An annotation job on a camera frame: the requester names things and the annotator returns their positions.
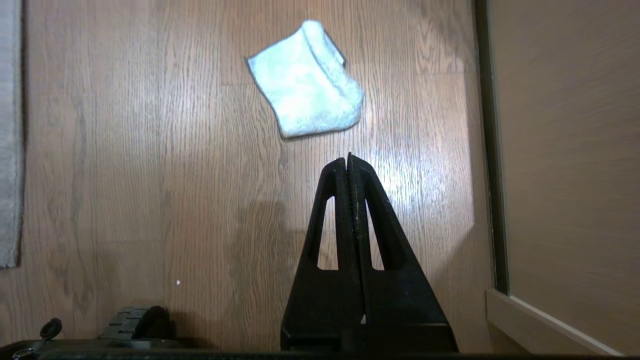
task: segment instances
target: wooden floor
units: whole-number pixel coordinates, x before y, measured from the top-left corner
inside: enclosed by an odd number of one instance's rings
[[[243,58],[304,19],[345,54],[364,114],[283,141]],[[469,1],[41,0],[26,29],[22,259],[0,270],[0,343],[52,316],[91,338],[119,307],[160,303],[203,345],[277,349],[317,178],[351,151],[378,171],[460,348],[492,349]]]

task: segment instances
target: black knob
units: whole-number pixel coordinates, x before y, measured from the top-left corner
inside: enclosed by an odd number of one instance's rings
[[[62,321],[59,318],[53,318],[44,324],[40,329],[40,337],[47,341],[55,338],[62,331]]]

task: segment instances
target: gray rug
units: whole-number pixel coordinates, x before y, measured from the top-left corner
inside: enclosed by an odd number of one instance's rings
[[[22,224],[20,0],[0,0],[0,267],[17,266]]]

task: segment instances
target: white cloth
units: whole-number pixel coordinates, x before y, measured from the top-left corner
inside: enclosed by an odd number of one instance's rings
[[[303,22],[247,64],[284,138],[344,130],[360,120],[364,93],[318,21]]]

